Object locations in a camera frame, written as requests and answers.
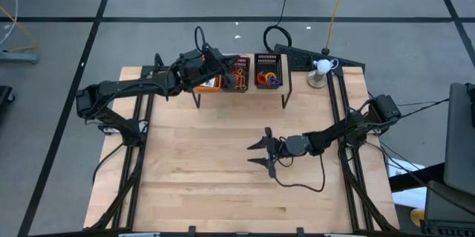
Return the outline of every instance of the orange object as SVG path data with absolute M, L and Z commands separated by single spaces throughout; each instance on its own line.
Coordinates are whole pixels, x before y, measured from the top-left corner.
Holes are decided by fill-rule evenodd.
M 243 75 L 244 70 L 239 68 L 237 71 L 233 71 L 231 75 L 236 79 L 236 89 L 246 89 L 246 77 Z
M 263 72 L 260 72 L 260 73 L 256 76 L 256 80 L 258 81 L 258 84 L 259 84 L 259 85 L 267 85 L 266 76 L 264 75 Z
M 214 78 L 214 87 L 210 88 L 199 85 L 196 87 L 196 92 L 221 92 L 221 76 Z

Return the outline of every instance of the yellow object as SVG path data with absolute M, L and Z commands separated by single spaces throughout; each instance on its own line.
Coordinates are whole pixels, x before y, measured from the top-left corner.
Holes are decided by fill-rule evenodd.
M 338 6 L 340 5 L 340 1 L 341 0 L 336 1 L 335 9 L 333 10 L 332 20 L 330 22 L 330 29 L 328 30 L 327 45 L 325 46 L 325 48 L 328 48 L 328 46 L 330 45 L 330 38 L 332 37 L 332 30 L 333 30 L 333 20 L 335 20 L 336 11 L 338 10 Z
M 277 79 L 277 76 L 276 76 L 274 73 L 272 73 L 272 72 L 267 73 L 267 74 L 266 74 L 266 82 L 267 82 L 267 84 L 269 84 L 269 81 L 268 81 L 268 80 L 269 80 L 269 77 L 274 77 L 274 78 Z
M 421 227 L 421 220 L 424 219 L 424 210 L 413 209 L 410 211 L 410 220 L 417 226 Z
M 244 70 L 239 68 L 237 71 L 232 72 L 232 76 L 236 79 L 235 88 L 237 89 L 246 89 L 246 77 L 244 76 Z
M 36 40 L 35 36 L 33 36 L 30 32 L 28 32 L 28 30 L 26 30 L 21 23 L 15 22 L 15 19 L 2 6 L 0 6 L 0 10 L 3 13 L 5 13 L 5 15 L 8 16 L 8 18 L 10 18 L 10 20 L 14 24 L 16 24 L 16 26 L 18 26 L 18 28 L 20 28 L 23 31 L 23 33 L 26 34 L 31 39 L 31 41 L 33 41 L 33 43 L 34 43 L 33 46 L 14 48 L 12 50 L 9 50 L 8 52 L 19 52 L 19 51 L 27 51 L 27 50 L 30 50 L 30 49 L 37 49 L 38 48 L 38 41 Z

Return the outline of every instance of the black bracket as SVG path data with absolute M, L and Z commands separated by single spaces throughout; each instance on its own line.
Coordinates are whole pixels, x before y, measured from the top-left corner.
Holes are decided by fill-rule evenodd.
M 188 227 L 188 237 L 195 237 L 196 236 L 196 226 Z
M 297 237 L 305 237 L 305 232 L 303 227 L 297 228 Z

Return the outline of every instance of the white paper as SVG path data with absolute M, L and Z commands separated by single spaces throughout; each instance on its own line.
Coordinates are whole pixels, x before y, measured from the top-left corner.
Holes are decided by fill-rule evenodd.
M 208 82 L 204 82 L 203 84 L 201 84 L 201 86 L 206 86 L 206 87 L 213 88 L 214 87 L 214 78 L 209 80 Z
M 393 159 L 395 162 L 400 164 L 402 167 L 407 169 L 408 171 L 417 171 L 417 169 L 412 166 L 410 163 L 404 161 L 404 160 L 399 160 L 399 159 Z M 388 161 L 389 168 L 388 168 L 388 175 L 390 177 L 393 177 L 395 175 L 402 175 L 405 174 L 406 171 L 403 169 L 399 169 L 399 167 L 391 162 L 391 160 Z M 414 164 L 417 166 L 419 169 L 424 169 L 425 166 L 421 166 L 418 164 Z M 427 188 L 422 187 L 422 188 L 416 188 L 416 189 L 406 189 L 405 191 L 402 192 L 394 192 L 393 193 L 393 200 L 394 204 L 406 206 L 406 207 L 413 207 L 417 209 L 424 209 L 425 208 L 425 197 L 427 193 Z

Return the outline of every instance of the white ball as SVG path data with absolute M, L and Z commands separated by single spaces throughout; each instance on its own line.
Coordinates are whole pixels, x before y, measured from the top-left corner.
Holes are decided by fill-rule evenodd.
M 326 74 L 331 70 L 333 64 L 328 59 L 321 59 L 317 62 L 317 69 L 321 74 Z

